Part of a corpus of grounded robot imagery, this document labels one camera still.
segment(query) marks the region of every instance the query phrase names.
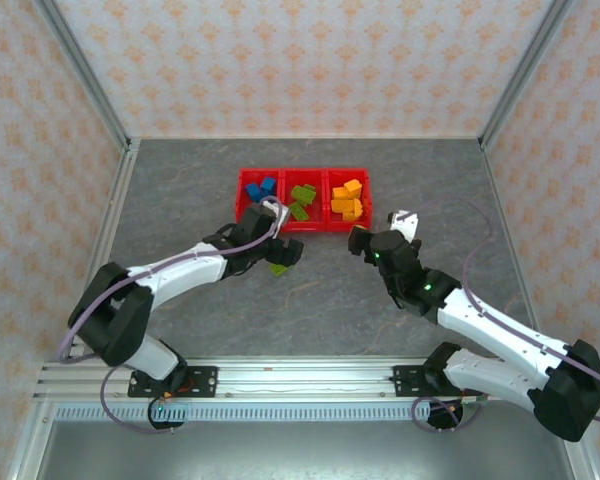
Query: red tray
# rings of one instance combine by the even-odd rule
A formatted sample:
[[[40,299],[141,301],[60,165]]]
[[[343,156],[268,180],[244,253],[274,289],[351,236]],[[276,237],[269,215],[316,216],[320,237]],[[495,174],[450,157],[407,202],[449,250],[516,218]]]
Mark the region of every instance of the red tray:
[[[293,217],[282,227],[283,232],[346,232],[353,225],[371,228],[373,203],[371,201],[371,181],[366,168],[243,168],[238,179],[236,193],[236,221],[252,203],[245,187],[250,183],[260,185],[265,177],[276,180],[276,193],[285,205],[294,202],[291,190],[296,185],[310,184],[316,187],[316,198],[305,208],[309,220],[298,222]],[[357,222],[344,222],[341,213],[331,211],[331,189],[341,187],[353,179],[362,184],[363,213]]]

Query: blue block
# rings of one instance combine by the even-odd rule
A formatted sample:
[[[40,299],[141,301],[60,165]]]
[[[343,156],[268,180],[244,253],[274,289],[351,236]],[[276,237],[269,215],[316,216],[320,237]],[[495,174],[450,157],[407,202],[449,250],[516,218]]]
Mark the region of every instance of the blue block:
[[[260,203],[260,200],[262,200],[262,192],[260,192],[258,186],[255,183],[250,183],[246,186],[246,189],[249,197],[251,197],[251,201]]]
[[[260,184],[260,190],[262,190],[262,196],[267,197],[269,195],[276,194],[276,181],[274,178],[266,177]]]

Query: gray floor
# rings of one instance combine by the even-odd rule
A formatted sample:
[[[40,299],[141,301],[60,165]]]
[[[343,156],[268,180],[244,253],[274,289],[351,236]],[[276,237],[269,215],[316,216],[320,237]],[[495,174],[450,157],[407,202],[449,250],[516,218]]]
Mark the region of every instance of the gray floor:
[[[363,166],[372,183],[373,228],[387,213],[450,194],[486,205],[497,241],[477,258],[475,293],[528,324],[513,262],[476,141],[143,140],[111,258],[142,265],[190,248],[233,221],[241,167]],[[445,203],[420,215],[423,265],[456,277],[485,234],[469,207]],[[377,271],[347,252],[346,234],[304,234],[297,266],[275,278],[264,262],[205,285],[154,312],[149,331],[185,356],[428,356],[442,341],[485,351],[399,311]]]
[[[199,423],[173,436],[56,423],[40,480],[572,479],[564,448],[518,407],[490,404],[467,430],[410,422]]]

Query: green block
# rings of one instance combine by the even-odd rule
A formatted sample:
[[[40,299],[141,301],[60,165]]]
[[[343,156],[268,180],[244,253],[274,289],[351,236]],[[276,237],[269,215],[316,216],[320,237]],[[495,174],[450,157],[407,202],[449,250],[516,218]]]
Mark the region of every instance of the green block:
[[[278,265],[274,263],[272,265],[269,265],[269,270],[271,270],[276,277],[279,277],[284,272],[289,270],[289,267],[285,267],[284,265]]]
[[[303,188],[306,188],[307,190],[311,190],[312,192],[316,191],[316,187],[314,187],[313,185],[309,185],[308,183]],[[299,199],[299,198],[296,198],[296,202],[298,202],[303,207],[307,207],[307,206],[311,205],[311,203],[312,203],[312,202],[307,202],[307,201]]]
[[[291,210],[291,215],[293,215],[293,218],[295,218],[299,222],[306,222],[307,220],[309,220],[309,215],[307,214],[307,212],[304,211],[304,208],[302,208],[297,202],[294,202],[291,205],[289,205],[289,210]]]
[[[311,191],[308,188],[301,187],[300,185],[296,185],[293,187],[293,190],[291,190],[291,198],[311,205],[313,203],[313,199],[316,198],[316,192]]]

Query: marble surface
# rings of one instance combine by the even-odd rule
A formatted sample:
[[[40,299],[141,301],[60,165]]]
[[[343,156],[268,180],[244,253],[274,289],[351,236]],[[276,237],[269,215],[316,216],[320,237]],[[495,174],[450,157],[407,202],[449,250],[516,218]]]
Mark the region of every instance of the marble surface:
[[[373,229],[387,213],[445,195],[484,204],[496,241],[471,270],[477,295],[525,324],[529,318],[476,141],[472,140],[143,140],[111,259],[142,265],[174,255],[234,220],[239,169],[362,166],[369,169]],[[460,203],[420,214],[423,265],[459,278],[461,264],[485,235],[484,220]],[[398,310],[377,270],[347,251],[346,234],[294,235],[300,262],[276,278],[260,262],[246,275],[172,299],[149,332],[185,356],[428,356],[442,341],[476,353],[468,339]]]

